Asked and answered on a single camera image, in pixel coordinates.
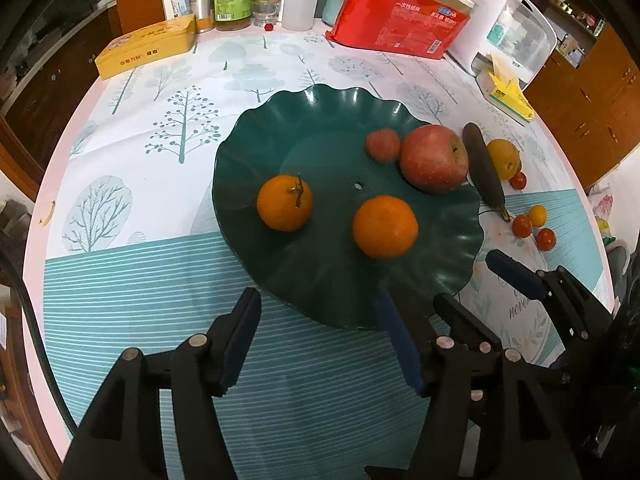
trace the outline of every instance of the orange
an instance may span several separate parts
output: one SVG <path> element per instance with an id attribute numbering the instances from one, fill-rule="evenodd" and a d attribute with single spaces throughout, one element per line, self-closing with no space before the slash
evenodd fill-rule
<path id="1" fill-rule="evenodd" d="M 486 148 L 500 180 L 511 180 L 520 166 L 518 149 L 506 139 L 491 140 Z"/>
<path id="2" fill-rule="evenodd" d="M 309 220 L 314 196 L 300 176 L 278 175 L 262 185 L 255 205 L 271 229 L 293 232 Z"/>
<path id="3" fill-rule="evenodd" d="M 529 218 L 533 227 L 542 227 L 546 223 L 546 209 L 543 205 L 535 205 L 529 209 Z"/>
<path id="4" fill-rule="evenodd" d="M 353 217 L 353 239 L 369 258 L 395 258 L 418 237 L 418 221 L 408 203 L 380 195 L 363 203 Z"/>

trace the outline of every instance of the red cherry tomato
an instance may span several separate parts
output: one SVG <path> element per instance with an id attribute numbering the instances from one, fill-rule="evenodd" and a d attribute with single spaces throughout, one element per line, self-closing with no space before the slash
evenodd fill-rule
<path id="1" fill-rule="evenodd" d="M 556 246 L 556 234 L 547 227 L 540 229 L 536 235 L 536 245 L 543 252 L 550 251 Z"/>
<path id="2" fill-rule="evenodd" d="M 511 230 L 518 238 L 526 238 L 531 234 L 532 229 L 531 219 L 527 215 L 516 216 L 511 224 Z"/>
<path id="3" fill-rule="evenodd" d="M 524 189 L 527 185 L 527 176 L 519 171 L 511 177 L 509 184 L 511 184 L 513 189 Z"/>

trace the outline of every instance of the table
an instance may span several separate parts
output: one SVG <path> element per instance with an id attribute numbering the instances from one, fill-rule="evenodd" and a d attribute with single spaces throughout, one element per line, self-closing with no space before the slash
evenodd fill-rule
<path id="1" fill-rule="evenodd" d="M 201 34 L 188 53 L 96 81 L 79 105 L 36 201 L 24 273 L 76 418 L 124 348 L 174 348 L 251 283 L 217 227 L 214 157 L 239 114 L 279 90 L 361 86 L 402 101 L 420 119 L 457 132 L 473 121 L 486 140 L 507 138 L 519 148 L 529 183 L 526 192 L 505 188 L 508 209 L 543 203 L 558 246 L 540 255 L 481 207 L 485 243 L 460 300 L 528 360 L 548 365 L 561 352 L 559 338 L 542 306 L 488 274 L 490 248 L 533 269 L 563 264 L 612 310 L 594 217 L 540 120 L 515 123 L 451 60 L 350 49 L 326 40 L 325 30 L 317 22 L 305 33 Z M 39 223 L 53 201 L 50 222 Z M 83 214 L 95 220 L 91 232 Z M 241 478 L 363 478 L 363 463 L 406 465 L 426 404 L 404 385 L 386 336 L 321 326 L 268 296 L 263 305 L 238 385 L 216 400 Z M 63 456 L 68 436 L 28 333 L 25 346 L 38 405 Z M 161 403 L 167 415 L 170 398 Z M 162 430 L 170 477 L 179 479 L 169 416 Z"/>

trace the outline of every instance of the yellow box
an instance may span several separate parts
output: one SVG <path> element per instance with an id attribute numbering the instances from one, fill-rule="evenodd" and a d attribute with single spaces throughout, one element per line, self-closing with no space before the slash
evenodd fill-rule
<path id="1" fill-rule="evenodd" d="M 155 23 L 120 36 L 95 58 L 102 79 L 193 47 L 196 24 L 193 14 Z"/>

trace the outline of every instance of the metal can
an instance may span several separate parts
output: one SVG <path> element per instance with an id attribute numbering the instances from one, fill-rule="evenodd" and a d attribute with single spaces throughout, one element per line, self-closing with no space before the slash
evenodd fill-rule
<path id="1" fill-rule="evenodd" d="M 196 17 L 196 30 L 198 32 L 206 32 L 213 29 L 215 26 L 213 0 L 189 0 L 189 6 Z"/>

